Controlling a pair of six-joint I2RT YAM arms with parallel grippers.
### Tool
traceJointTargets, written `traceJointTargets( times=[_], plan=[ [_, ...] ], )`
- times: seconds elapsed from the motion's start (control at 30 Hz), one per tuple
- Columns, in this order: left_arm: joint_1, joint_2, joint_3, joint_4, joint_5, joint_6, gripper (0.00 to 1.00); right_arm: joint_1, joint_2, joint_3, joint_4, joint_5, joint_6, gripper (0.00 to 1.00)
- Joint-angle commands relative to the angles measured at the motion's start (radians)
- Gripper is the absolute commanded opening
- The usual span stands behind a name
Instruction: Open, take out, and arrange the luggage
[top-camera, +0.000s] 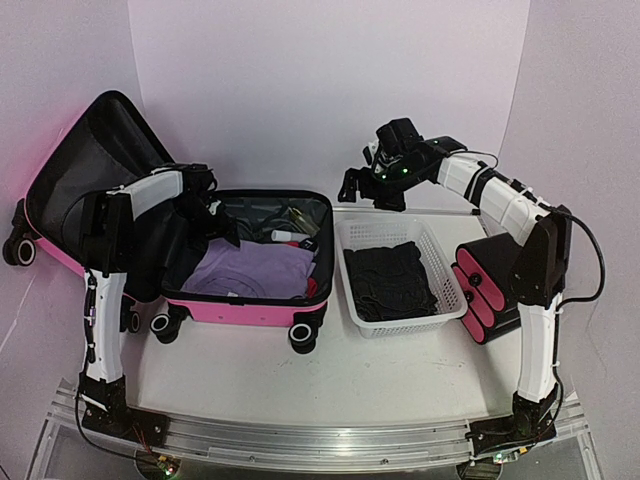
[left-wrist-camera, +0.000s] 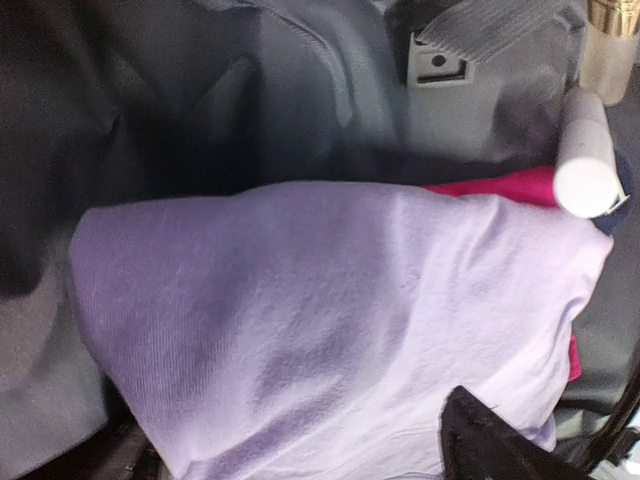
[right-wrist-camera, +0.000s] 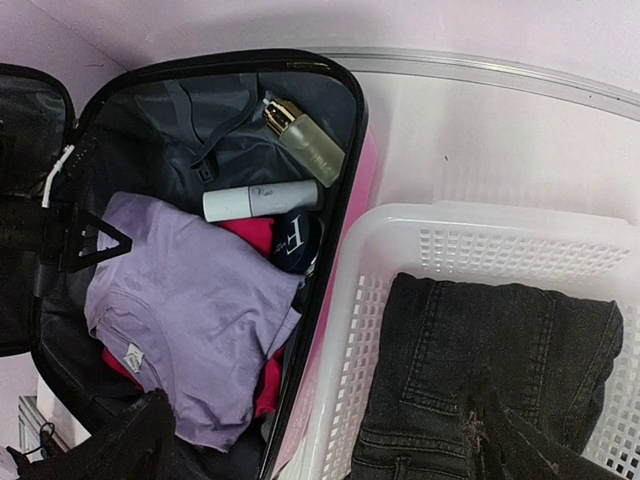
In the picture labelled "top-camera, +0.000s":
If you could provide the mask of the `black denim jeans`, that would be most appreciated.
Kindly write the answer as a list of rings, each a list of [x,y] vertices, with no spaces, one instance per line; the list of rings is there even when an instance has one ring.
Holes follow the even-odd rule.
[[[437,313],[421,252],[412,241],[394,247],[343,251],[358,317],[405,320]]]

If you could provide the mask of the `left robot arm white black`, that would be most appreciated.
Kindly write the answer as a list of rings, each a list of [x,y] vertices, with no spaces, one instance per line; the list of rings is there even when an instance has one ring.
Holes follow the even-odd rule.
[[[85,281],[85,354],[78,397],[114,437],[127,435],[136,422],[126,402],[120,347],[122,297],[136,248],[135,221],[156,206],[177,200],[195,216],[198,226],[212,234],[216,220],[206,201],[216,187],[208,166],[178,164],[84,199],[79,245]]]

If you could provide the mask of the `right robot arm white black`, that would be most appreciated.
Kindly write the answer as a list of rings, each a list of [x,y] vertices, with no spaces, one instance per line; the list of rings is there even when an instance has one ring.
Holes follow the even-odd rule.
[[[450,136],[427,139],[408,118],[381,126],[363,150],[366,164],[346,170],[341,202],[358,198],[402,212],[405,192],[429,181],[460,195],[501,233],[460,245],[455,267],[490,310],[516,308],[521,362],[512,412],[476,421],[467,434],[479,452],[528,447],[555,435],[564,386],[558,375],[559,313],[571,245],[571,214],[498,172]]]

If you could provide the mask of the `pink hard-shell kids suitcase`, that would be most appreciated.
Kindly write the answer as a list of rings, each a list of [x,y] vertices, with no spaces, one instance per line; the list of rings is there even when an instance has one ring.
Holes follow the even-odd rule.
[[[12,231],[2,249],[5,261],[29,266],[45,250],[84,278],[80,260],[83,202],[92,192],[127,185],[164,166],[175,166],[167,150],[134,104],[122,93],[98,96],[43,164],[26,195],[18,202]],[[289,219],[296,207],[320,227],[312,238],[319,251],[312,298],[276,300],[185,293],[181,287],[207,251],[209,242],[197,235],[166,201],[135,221],[136,248],[121,306],[120,332],[136,332],[140,320],[135,303],[163,299],[165,311],[150,323],[157,339],[168,344],[182,322],[284,327],[292,348],[311,352],[323,324],[334,271],[333,212],[323,195],[305,190],[221,190],[216,197],[236,223],[240,242],[273,242],[273,230],[301,232]]]

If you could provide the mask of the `lilac purple shirt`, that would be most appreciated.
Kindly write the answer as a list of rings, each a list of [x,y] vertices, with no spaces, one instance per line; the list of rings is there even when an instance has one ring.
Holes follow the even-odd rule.
[[[315,267],[314,254],[298,247],[245,240],[236,247],[218,238],[209,242],[181,290],[221,297],[303,298]]]

